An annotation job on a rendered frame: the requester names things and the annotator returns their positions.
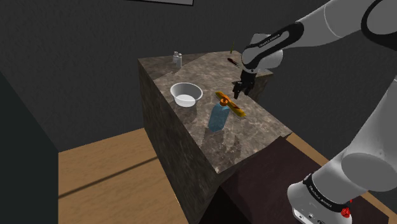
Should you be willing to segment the yellow baguette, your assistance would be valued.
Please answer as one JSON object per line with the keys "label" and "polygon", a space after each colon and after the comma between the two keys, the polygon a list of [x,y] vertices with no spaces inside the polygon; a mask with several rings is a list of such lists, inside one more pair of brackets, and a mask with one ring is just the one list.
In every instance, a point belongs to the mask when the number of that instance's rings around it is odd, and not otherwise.
{"label": "yellow baguette", "polygon": [[223,92],[215,92],[215,94],[216,94],[216,96],[217,96],[219,99],[225,98],[225,99],[227,100],[227,104],[226,104],[226,105],[227,105],[237,116],[239,116],[239,117],[245,117],[245,116],[246,116],[245,112],[244,112],[240,107],[238,107],[238,105],[236,105],[236,103],[234,103],[234,102],[229,98],[229,96],[225,95]]}

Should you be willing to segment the blue bottle with orange cap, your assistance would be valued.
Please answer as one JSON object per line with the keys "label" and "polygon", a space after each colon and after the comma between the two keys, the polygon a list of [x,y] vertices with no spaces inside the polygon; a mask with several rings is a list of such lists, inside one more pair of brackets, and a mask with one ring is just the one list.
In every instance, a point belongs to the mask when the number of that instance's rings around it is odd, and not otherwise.
{"label": "blue bottle with orange cap", "polygon": [[210,115],[208,128],[211,132],[217,132],[224,128],[227,118],[230,113],[230,108],[227,106],[229,100],[226,97],[222,97],[217,103]]}

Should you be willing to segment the white bowl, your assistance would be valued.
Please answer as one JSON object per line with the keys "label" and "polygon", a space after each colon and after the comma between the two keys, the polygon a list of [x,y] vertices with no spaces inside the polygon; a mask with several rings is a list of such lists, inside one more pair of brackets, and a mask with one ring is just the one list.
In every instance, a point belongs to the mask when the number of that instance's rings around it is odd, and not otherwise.
{"label": "white bowl", "polygon": [[199,86],[187,82],[173,84],[170,93],[175,103],[184,108],[194,106],[203,96],[203,91]]}

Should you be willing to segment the marble counter block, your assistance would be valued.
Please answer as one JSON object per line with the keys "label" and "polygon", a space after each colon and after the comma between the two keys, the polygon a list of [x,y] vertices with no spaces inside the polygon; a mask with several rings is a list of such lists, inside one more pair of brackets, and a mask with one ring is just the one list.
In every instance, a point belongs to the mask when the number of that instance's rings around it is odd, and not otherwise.
{"label": "marble counter block", "polygon": [[[199,224],[219,185],[251,155],[266,148],[290,129],[247,95],[236,105],[246,114],[230,114],[219,132],[208,129],[215,92],[233,96],[239,52],[197,53],[183,56],[177,67],[171,56],[137,61],[144,129],[174,190],[188,224]],[[173,84],[199,86],[203,96],[189,108],[178,106],[170,93]]]}

